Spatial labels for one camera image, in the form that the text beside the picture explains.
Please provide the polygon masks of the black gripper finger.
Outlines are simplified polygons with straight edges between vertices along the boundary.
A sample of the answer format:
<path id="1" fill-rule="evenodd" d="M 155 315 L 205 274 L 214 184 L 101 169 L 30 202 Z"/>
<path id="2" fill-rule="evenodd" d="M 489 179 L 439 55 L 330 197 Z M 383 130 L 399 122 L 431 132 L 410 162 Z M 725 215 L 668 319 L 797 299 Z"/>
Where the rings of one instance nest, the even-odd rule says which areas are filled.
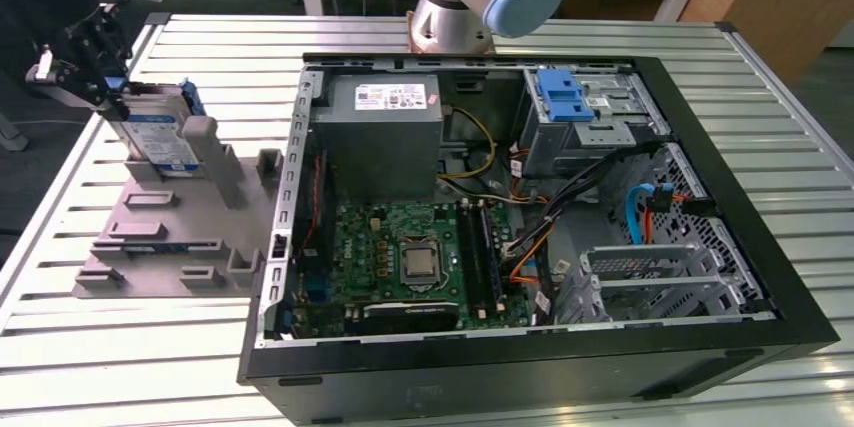
<path id="1" fill-rule="evenodd" d="M 66 29 L 71 63 L 98 78 L 126 78 L 133 42 L 118 19 L 119 6 L 101 5 L 92 14 Z"/>
<path id="2" fill-rule="evenodd" d="M 91 109 L 106 120 L 126 120 L 130 116 L 123 98 L 127 76 L 106 76 L 78 67 L 56 58 L 50 46 L 42 47 L 26 82 L 66 106 Z"/>

